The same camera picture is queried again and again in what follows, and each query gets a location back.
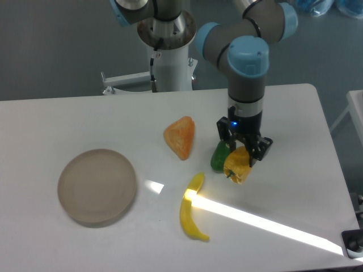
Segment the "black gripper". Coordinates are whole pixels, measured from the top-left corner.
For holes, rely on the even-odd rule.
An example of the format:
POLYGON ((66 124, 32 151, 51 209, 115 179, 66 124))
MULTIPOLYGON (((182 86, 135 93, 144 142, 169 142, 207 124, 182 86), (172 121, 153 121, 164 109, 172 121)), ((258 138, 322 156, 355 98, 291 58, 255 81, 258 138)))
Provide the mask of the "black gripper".
POLYGON ((264 98, 253 102, 241 102, 228 98, 227 117, 217 121, 220 140, 229 148, 236 149, 236 142, 242 142, 248 150, 252 168, 269 152, 273 140, 260 134, 264 98))

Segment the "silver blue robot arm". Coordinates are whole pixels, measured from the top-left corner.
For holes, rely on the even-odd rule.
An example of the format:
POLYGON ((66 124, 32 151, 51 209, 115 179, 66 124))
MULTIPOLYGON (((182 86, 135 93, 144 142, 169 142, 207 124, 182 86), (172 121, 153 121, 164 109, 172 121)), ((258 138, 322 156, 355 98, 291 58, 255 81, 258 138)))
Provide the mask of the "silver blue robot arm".
POLYGON ((242 20, 229 27, 206 23, 197 27, 181 1, 110 1, 121 26, 137 25, 147 46, 151 91, 184 91, 192 86, 188 47, 228 81, 228 115, 218 123, 220 139, 231 151, 242 143, 249 164, 261 161, 272 140, 260 134, 269 46, 297 29, 295 9, 275 1, 236 1, 242 20))

